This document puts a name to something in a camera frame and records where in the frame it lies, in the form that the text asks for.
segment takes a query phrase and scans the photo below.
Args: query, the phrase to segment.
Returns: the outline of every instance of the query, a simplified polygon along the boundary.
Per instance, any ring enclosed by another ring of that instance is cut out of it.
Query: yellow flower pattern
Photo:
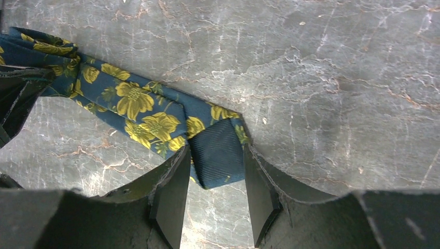
[[[63,66],[60,66],[60,65],[49,65],[49,66],[52,68],[52,70],[56,76],[63,75],[63,72],[64,72]]]
[[[178,151],[178,149],[182,148],[182,146],[185,145],[185,139],[182,136],[178,136],[176,138],[173,138],[168,143],[168,147],[172,151]]]
[[[173,115],[166,113],[155,113],[152,116],[142,118],[145,123],[147,132],[151,133],[163,142],[171,139],[171,133],[180,124],[179,120]]]
[[[107,63],[101,65],[101,71],[103,71],[106,74],[112,75],[113,77],[116,77],[120,80],[127,80],[130,77],[129,72],[119,69]]]
[[[211,117],[214,120],[226,119],[226,118],[240,118],[238,113],[223,108],[221,106],[207,102],[211,106]]]
[[[93,63],[96,62],[96,59],[87,56],[87,57],[86,57],[86,62],[87,62],[87,63],[90,63],[90,64],[93,64]]]
[[[28,42],[34,42],[34,39],[33,38],[31,38],[30,36],[27,36],[27,35],[25,35],[25,34],[23,34],[23,33],[21,33],[21,38],[23,39],[23,40],[27,40]]]
[[[139,87],[137,83],[123,81],[116,87],[116,94],[122,97],[116,106],[118,114],[127,114],[131,120],[136,120],[139,112],[153,110],[153,98],[148,95],[148,90]]]
[[[164,142],[162,142],[161,140],[157,140],[154,142],[159,142],[155,146],[156,153],[159,154],[161,157],[165,158],[167,156],[168,146]]]
[[[126,126],[124,127],[124,129],[130,136],[130,138],[135,140],[136,142],[141,143],[148,149],[151,149],[150,140],[154,139],[155,137],[151,133],[147,132],[147,130],[145,129],[145,124],[136,124],[128,119],[125,120],[125,123]]]
[[[46,38],[43,39],[42,41],[48,42],[51,45],[60,46],[60,47],[64,47],[66,45],[76,46],[76,44],[72,43],[69,40],[66,40],[64,38],[60,38],[60,37],[57,37],[54,35],[50,35],[50,34],[46,34]]]
[[[106,108],[104,108],[100,105],[96,105],[95,103],[89,103],[89,104],[85,105],[84,108],[93,114],[96,114],[97,111],[99,111],[101,113],[107,111]]]
[[[0,53],[4,53],[5,51],[3,50],[2,47],[0,47]],[[3,59],[2,56],[0,56],[0,65],[6,65],[5,59]]]
[[[205,129],[205,125],[202,120],[196,117],[188,117],[186,120],[186,126],[188,128],[188,138],[191,139],[199,132]]]
[[[76,80],[76,83],[70,85],[70,92],[72,93],[69,98],[74,98],[76,96],[81,95],[84,96],[81,91],[81,81],[79,79]]]
[[[73,47],[56,47],[47,43],[35,43],[34,50],[43,53],[53,54],[55,56],[63,56],[73,50]]]
[[[86,66],[86,68],[84,68],[82,71],[82,75],[87,83],[92,84],[98,77],[99,70],[91,66]]]
[[[70,62],[67,64],[67,70],[69,71],[75,70],[75,67],[78,65],[78,63],[79,63],[79,58],[70,60]]]
[[[238,140],[240,140],[240,144],[249,143],[249,138],[246,136],[243,126],[235,125],[235,133],[238,136]]]

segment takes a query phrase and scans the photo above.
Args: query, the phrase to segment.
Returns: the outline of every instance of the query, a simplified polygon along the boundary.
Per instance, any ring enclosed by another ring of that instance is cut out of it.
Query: yellow flower
[[[79,58],[78,59],[72,59],[68,64],[67,64],[67,70],[69,71],[73,71],[75,70],[76,65],[78,65],[79,63]]]
[[[209,105],[211,105],[211,116],[213,119],[215,120],[220,120],[220,118],[225,119],[225,118],[239,118],[240,116],[238,115],[238,113],[233,112],[231,110],[228,110],[226,108],[223,108],[221,106],[212,104],[207,102]]]
[[[101,65],[101,71],[105,72],[106,74],[112,75],[113,77],[116,77],[120,80],[127,80],[130,77],[129,72],[107,63]]]
[[[175,137],[168,143],[168,147],[172,151],[178,151],[178,149],[182,148],[184,145],[185,139],[182,136]]]
[[[249,138],[246,136],[243,126],[238,126],[238,124],[235,125],[235,133],[237,134],[238,140],[240,140],[241,144],[246,144],[249,142]]]
[[[27,35],[25,35],[25,34],[23,34],[23,33],[21,33],[21,38],[23,39],[23,40],[27,40],[28,42],[34,42],[34,39],[33,38],[31,38],[30,36],[27,36]]]
[[[84,96],[83,91],[81,91],[81,81],[79,79],[76,80],[76,83],[71,84],[70,88],[72,92],[70,98],[74,98],[78,96],[78,94]]]
[[[142,118],[145,122],[147,132],[151,133],[161,141],[168,141],[171,139],[171,133],[180,124],[179,120],[173,115],[166,113],[155,113],[152,116]]]
[[[3,50],[2,47],[0,47],[0,53],[4,53],[5,51]],[[3,59],[3,57],[0,56],[0,65],[6,65],[5,59]]]
[[[104,108],[100,105],[96,105],[95,103],[89,103],[89,104],[85,105],[84,108],[93,114],[95,114],[96,111],[99,111],[101,113],[104,113],[107,111],[106,108]]]
[[[153,110],[154,100],[147,94],[148,91],[140,88],[134,82],[122,82],[116,87],[116,94],[121,96],[116,109],[118,114],[124,115],[131,120],[136,120],[138,113],[144,113],[147,110]]]
[[[87,83],[92,84],[98,77],[99,70],[91,66],[86,66],[86,68],[82,71],[82,74],[84,75],[84,79],[87,81]]]
[[[60,66],[60,65],[49,65],[51,68],[52,68],[52,70],[55,72],[55,75],[56,76],[60,76],[60,75],[62,75],[63,74],[63,72],[64,72],[64,69],[63,69],[63,66]]]
[[[61,48],[47,43],[35,43],[34,50],[53,54],[55,56],[63,56],[73,50],[73,47]]]
[[[188,127],[189,139],[205,129],[205,125],[203,124],[202,120],[196,117],[188,117],[186,120],[186,126]]]
[[[149,140],[152,140],[155,137],[147,132],[147,130],[145,129],[145,124],[138,125],[128,119],[125,120],[125,124],[126,126],[124,127],[124,129],[130,135],[131,139],[151,149],[151,143],[149,142]]]

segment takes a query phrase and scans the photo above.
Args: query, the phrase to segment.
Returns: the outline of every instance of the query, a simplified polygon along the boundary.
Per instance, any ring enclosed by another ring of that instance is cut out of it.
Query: gray marble
[[[241,112],[269,162],[320,190],[440,186],[437,0],[5,0],[2,25]],[[60,98],[0,150],[25,187],[87,195],[160,162]],[[182,248],[251,248],[247,208],[244,182],[191,182]]]

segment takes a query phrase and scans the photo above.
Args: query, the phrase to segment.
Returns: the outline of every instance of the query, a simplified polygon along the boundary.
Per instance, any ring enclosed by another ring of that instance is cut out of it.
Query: floral necktie
[[[161,157],[190,145],[191,179],[205,189],[244,179],[249,139],[238,113],[78,52],[68,40],[17,27],[0,36],[0,64],[51,68],[41,96],[63,96]]]

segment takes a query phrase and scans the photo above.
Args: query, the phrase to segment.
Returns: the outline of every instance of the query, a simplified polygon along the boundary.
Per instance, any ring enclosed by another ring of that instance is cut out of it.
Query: dark blue fabric
[[[11,27],[0,64],[51,68],[42,96],[63,96],[164,158],[189,143],[191,179],[209,189],[244,179],[239,114],[91,58],[65,39]]]

